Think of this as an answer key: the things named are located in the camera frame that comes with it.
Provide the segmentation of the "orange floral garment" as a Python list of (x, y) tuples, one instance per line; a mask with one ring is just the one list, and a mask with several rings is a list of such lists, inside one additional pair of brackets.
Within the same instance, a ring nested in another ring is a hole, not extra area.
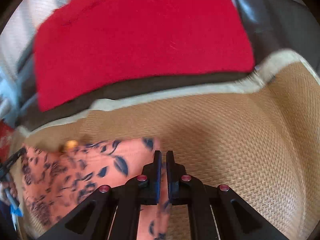
[(156, 138), (106, 140), (63, 153), (23, 145), (23, 200), (40, 237), (101, 185), (117, 187), (141, 174), (161, 148)]

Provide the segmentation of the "red printed box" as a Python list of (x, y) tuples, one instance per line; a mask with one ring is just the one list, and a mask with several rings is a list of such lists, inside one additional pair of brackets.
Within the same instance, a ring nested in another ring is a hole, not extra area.
[(7, 125), (3, 120), (0, 123), (0, 159), (1, 163), (7, 159), (12, 142), (14, 129)]

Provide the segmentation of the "brown yellow garment tag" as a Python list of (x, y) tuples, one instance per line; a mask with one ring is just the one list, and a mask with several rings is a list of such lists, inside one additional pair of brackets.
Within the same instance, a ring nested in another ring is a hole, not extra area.
[(71, 151), (72, 149), (79, 146), (79, 142), (76, 140), (68, 140), (66, 141), (61, 147), (60, 152), (66, 153), (68, 151)]

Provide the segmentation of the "woven bamboo seat mat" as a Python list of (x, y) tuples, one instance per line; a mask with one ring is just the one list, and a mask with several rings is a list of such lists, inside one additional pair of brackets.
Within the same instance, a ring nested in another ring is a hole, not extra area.
[[(319, 76), (295, 51), (272, 53), (247, 78), (171, 89), (121, 100), (29, 132), (16, 147), (60, 152), (106, 140), (156, 138), (187, 172), (229, 185), (289, 239), (307, 239), (319, 223)], [(21, 161), (12, 169), (23, 217), (22, 238), (36, 221), (23, 200)]]

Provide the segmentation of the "white dotted lace cover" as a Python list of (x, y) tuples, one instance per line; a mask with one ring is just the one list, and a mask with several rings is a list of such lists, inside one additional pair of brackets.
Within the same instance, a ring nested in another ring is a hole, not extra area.
[(38, 27), (69, 0), (14, 0), (1, 18), (1, 71), (17, 78), (18, 60)]

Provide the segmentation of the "red cloth on sofa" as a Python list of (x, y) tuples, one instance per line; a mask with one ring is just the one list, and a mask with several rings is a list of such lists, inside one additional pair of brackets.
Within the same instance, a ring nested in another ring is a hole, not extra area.
[(232, 0), (70, 0), (34, 40), (41, 111), (119, 81), (249, 73), (253, 50)]

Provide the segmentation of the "dark leather sofa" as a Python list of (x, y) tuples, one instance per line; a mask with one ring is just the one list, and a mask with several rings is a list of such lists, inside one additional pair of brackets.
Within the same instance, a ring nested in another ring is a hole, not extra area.
[[(319, 23), (300, 0), (233, 0), (253, 46), (256, 63), (272, 52), (290, 48), (319, 71)], [(198, 76), (159, 76), (122, 81), (79, 96), (61, 106), (42, 112), (39, 109), (34, 74), (33, 43), (29, 42), (17, 62), (18, 114), (16, 126), (34, 130), (61, 118), (88, 109), (97, 99), (123, 99), (205, 83), (231, 82), (244, 78), (240, 73)]]

